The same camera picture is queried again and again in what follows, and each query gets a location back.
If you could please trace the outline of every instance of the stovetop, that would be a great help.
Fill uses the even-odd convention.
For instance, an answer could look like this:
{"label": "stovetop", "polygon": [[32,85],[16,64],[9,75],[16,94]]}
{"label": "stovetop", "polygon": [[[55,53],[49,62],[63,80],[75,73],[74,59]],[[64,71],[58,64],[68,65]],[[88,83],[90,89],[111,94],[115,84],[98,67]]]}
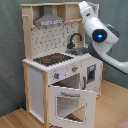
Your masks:
{"label": "stovetop", "polygon": [[58,63],[70,60],[70,59],[73,59],[73,57],[70,57],[61,53],[54,53],[51,55],[36,58],[34,59],[34,62],[40,63],[48,67],[54,64],[58,64]]}

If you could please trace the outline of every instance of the carpet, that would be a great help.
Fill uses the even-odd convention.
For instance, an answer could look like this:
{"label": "carpet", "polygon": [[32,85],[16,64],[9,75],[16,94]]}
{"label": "carpet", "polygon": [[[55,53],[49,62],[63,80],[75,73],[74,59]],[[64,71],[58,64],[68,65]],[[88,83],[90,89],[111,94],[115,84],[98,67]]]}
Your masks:
{"label": "carpet", "polygon": [[128,119],[119,124],[119,126],[117,126],[116,128],[128,128]]}

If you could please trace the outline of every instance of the toy kitchen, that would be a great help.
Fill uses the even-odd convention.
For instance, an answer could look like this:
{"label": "toy kitchen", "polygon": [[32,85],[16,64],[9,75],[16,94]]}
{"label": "toy kitchen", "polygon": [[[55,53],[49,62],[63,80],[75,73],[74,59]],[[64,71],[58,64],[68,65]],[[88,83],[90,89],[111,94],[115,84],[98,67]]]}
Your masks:
{"label": "toy kitchen", "polygon": [[94,128],[103,63],[85,47],[78,3],[21,5],[26,107],[45,128]]}

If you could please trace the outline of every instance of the faucet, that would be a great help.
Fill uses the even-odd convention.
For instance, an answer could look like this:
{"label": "faucet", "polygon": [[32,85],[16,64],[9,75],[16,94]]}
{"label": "faucet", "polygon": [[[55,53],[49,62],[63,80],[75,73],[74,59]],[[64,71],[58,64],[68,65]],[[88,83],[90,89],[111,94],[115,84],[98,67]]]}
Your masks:
{"label": "faucet", "polygon": [[70,43],[67,45],[67,49],[72,49],[73,47],[75,47],[75,44],[73,44],[72,40],[73,40],[73,37],[75,35],[78,35],[80,36],[80,41],[82,41],[82,35],[80,33],[74,33],[71,38],[70,38]]}

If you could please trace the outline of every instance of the gray wall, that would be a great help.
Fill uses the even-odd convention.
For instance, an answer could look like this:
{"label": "gray wall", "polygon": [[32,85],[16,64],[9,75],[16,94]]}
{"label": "gray wall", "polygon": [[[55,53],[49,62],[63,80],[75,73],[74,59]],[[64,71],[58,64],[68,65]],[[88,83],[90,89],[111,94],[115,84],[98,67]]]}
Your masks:
{"label": "gray wall", "polygon": [[[58,0],[0,0],[0,116],[16,110],[17,105],[25,101],[22,66],[25,55],[20,4],[42,2],[58,2]],[[91,0],[91,2],[100,4],[101,21],[110,23],[120,32],[120,41],[110,55],[120,61],[127,61],[128,1]],[[127,76],[107,65],[104,65],[103,79],[128,88]]]}

